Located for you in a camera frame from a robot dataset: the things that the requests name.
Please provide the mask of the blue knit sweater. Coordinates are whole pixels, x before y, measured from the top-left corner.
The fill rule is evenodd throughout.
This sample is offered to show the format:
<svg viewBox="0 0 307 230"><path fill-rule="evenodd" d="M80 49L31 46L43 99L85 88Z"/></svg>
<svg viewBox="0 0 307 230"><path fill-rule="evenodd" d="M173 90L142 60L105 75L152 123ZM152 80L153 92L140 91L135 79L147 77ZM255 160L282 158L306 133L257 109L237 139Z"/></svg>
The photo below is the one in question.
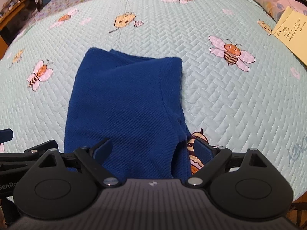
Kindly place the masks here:
<svg viewBox="0 0 307 230"><path fill-rule="evenodd" d="M109 138L113 148L103 165L119 180L188 179L182 63L90 48L75 76L64 151Z"/></svg>

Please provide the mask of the bee pattern quilted bedspread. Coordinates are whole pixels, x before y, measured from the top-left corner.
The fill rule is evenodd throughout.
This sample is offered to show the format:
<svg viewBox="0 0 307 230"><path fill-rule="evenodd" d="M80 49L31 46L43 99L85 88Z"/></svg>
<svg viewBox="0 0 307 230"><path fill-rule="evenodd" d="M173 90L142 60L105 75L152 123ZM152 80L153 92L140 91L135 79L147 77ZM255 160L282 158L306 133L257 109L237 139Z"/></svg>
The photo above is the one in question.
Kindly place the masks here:
<svg viewBox="0 0 307 230"><path fill-rule="evenodd" d="M1 58L6 153L49 139L64 144L74 77L91 47L183 60L190 132L235 152L258 148L306 192L306 68L259 21L255 0L51 0Z"/></svg>

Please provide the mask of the yellow paper sheet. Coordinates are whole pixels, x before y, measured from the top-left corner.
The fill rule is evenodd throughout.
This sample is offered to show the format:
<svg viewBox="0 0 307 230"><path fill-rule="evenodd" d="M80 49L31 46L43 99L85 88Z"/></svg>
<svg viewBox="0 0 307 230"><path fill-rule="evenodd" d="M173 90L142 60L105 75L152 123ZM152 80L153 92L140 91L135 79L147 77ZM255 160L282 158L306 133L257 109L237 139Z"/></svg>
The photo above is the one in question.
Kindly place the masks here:
<svg viewBox="0 0 307 230"><path fill-rule="evenodd" d="M305 65L307 59L306 28L306 15L288 6L272 31L272 34Z"/></svg>

